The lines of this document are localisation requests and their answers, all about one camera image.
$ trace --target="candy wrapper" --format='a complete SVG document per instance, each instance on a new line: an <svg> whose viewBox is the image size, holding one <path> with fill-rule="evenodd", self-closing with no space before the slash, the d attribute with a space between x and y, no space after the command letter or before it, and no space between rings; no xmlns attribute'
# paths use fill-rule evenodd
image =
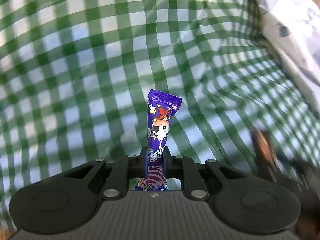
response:
<svg viewBox="0 0 320 240"><path fill-rule="evenodd" d="M182 98L150 90L148 94L148 169L135 190L167 190L162 152L169 135L171 117L179 110Z"/></svg>

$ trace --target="circular cover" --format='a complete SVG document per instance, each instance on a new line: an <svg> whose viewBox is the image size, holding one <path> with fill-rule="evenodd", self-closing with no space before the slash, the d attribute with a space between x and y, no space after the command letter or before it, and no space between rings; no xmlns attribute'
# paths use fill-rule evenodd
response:
<svg viewBox="0 0 320 240"><path fill-rule="evenodd" d="M57 234L87 222L95 211L95 195L75 178L46 180L19 190L9 204L17 228Z"/></svg>
<svg viewBox="0 0 320 240"><path fill-rule="evenodd" d="M254 176L228 180L209 202L225 223L251 234L290 228L301 208L291 191Z"/></svg>

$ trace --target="silver screw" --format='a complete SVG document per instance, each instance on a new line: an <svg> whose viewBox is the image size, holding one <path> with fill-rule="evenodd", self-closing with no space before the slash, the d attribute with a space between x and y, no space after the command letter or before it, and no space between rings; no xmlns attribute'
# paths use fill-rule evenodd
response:
<svg viewBox="0 0 320 240"><path fill-rule="evenodd" d="M191 192L191 196L193 196L195 198L203 198L206 195L207 195L207 193L204 190L201 190L201 189L196 189L196 190Z"/></svg>
<svg viewBox="0 0 320 240"><path fill-rule="evenodd" d="M119 191L117 191L116 189L114 188L110 188L110 189L106 189L103 194L106 196L106 197L116 197L119 195Z"/></svg>

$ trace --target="cartoon character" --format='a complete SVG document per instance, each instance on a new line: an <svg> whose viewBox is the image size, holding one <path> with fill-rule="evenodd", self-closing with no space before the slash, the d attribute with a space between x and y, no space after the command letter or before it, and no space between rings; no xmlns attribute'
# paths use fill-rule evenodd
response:
<svg viewBox="0 0 320 240"><path fill-rule="evenodd" d="M157 104L159 116L153 119L151 137L158 139L160 142L166 140L169 134L170 112Z"/></svg>

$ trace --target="green and white gingham tablecloth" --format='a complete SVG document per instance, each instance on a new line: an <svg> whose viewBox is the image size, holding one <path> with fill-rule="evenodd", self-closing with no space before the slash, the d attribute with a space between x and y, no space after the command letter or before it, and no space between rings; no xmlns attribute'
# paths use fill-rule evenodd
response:
<svg viewBox="0 0 320 240"><path fill-rule="evenodd" d="M139 154L150 89L183 98L167 146L254 169L249 130L319 161L320 122L257 43L255 0L0 0L0 220L21 187Z"/></svg>

